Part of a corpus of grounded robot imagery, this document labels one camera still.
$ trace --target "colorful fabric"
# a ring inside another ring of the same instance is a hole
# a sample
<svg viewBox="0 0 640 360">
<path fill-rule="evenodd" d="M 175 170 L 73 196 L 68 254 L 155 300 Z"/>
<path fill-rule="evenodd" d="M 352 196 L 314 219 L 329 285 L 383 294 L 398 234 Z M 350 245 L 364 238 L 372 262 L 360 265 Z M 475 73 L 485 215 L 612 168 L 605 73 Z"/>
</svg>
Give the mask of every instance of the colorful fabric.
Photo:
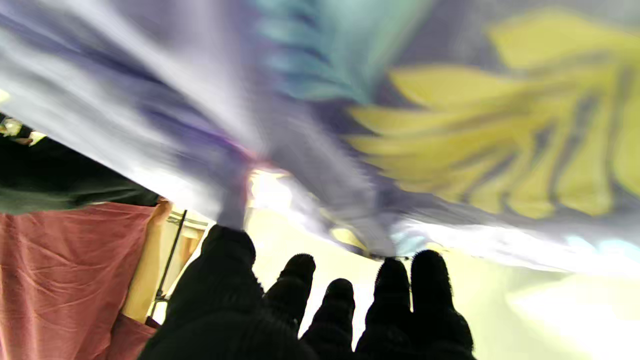
<svg viewBox="0 0 640 360">
<path fill-rule="evenodd" d="M 640 4 L 0 4 L 0 110 L 226 225 L 268 164 L 367 253 L 640 274 Z"/>
</svg>

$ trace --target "fabric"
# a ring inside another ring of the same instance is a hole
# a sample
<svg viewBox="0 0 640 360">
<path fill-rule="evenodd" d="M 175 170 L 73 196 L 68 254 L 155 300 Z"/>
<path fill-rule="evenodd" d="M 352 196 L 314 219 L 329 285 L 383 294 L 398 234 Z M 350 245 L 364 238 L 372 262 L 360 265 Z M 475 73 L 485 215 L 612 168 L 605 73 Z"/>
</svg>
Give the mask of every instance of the fabric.
<svg viewBox="0 0 640 360">
<path fill-rule="evenodd" d="M 0 153 L 0 213 L 74 209 L 104 201 L 157 203 L 156 193 L 50 138 L 25 146 L 0 137 Z"/>
<path fill-rule="evenodd" d="M 155 332 L 155 328 L 146 326 L 119 313 L 111 330 L 111 343 L 109 344 L 106 359 L 137 359 L 145 344 Z"/>
<path fill-rule="evenodd" d="M 638 275 L 639 10 L 2 0 L 0 110 L 236 229 L 266 166 L 367 254 Z"/>
<path fill-rule="evenodd" d="M 118 314 L 152 211 L 105 203 L 0 215 L 3 359 L 105 360 L 112 345 L 117 354 L 139 350 L 149 332 Z"/>
</svg>

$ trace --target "leaf print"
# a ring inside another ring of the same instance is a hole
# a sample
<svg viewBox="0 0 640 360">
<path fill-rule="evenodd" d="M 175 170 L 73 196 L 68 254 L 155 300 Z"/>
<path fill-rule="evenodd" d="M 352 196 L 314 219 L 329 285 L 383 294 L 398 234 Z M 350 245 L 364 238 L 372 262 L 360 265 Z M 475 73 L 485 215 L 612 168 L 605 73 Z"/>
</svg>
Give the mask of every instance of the leaf print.
<svg viewBox="0 0 640 360">
<path fill-rule="evenodd" d="M 372 102 L 375 88 L 434 0 L 254 0 L 257 31 L 277 45 L 266 63 L 296 99 Z"/>
<path fill-rule="evenodd" d="M 558 9 L 487 32 L 511 74 L 394 69 L 423 109 L 352 108 L 375 135 L 346 140 L 400 189 L 490 213 L 598 216 L 615 183 L 640 195 L 640 38 Z"/>
</svg>

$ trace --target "yellow leaf pattern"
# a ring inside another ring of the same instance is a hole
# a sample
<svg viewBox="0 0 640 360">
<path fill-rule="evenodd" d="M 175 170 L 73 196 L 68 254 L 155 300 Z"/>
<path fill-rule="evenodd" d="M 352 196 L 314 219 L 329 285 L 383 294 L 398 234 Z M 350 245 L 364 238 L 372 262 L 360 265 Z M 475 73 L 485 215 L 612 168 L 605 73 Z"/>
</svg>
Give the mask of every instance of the yellow leaf pattern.
<svg viewBox="0 0 640 360">
<path fill-rule="evenodd" d="M 531 218 L 557 203 L 593 216 L 613 182 L 640 195 L 640 38 L 558 9 L 487 29 L 512 75 L 457 65 L 394 69 L 422 110 L 350 109 L 349 136 L 407 192 Z"/>
</svg>

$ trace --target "metal pole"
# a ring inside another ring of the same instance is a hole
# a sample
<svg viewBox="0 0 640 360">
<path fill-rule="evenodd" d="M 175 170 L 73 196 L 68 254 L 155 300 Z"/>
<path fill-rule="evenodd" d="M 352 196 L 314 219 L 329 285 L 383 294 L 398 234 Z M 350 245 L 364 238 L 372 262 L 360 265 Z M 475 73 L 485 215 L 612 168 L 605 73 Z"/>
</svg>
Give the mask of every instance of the metal pole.
<svg viewBox="0 0 640 360">
<path fill-rule="evenodd" d="M 160 285 L 158 285 L 158 290 L 156 291 L 156 299 L 154 301 L 154 305 L 151 308 L 151 317 L 154 317 L 154 313 L 156 311 L 156 306 L 160 300 L 164 300 L 164 295 L 162 294 L 162 287 L 164 285 L 164 280 L 166 280 L 166 274 L 169 272 L 169 266 L 171 265 L 171 259 L 173 258 L 173 253 L 175 252 L 175 248 L 178 245 L 178 239 L 180 239 L 180 233 L 182 232 L 182 225 L 184 224 L 184 219 L 187 218 L 187 211 L 185 210 L 182 213 L 182 219 L 180 219 L 180 224 L 178 225 L 178 232 L 175 233 L 175 239 L 173 240 L 173 246 L 171 246 L 171 252 L 169 252 L 169 259 L 166 261 L 166 265 L 164 266 L 164 273 L 162 274 L 162 278 L 160 278 Z"/>
</svg>

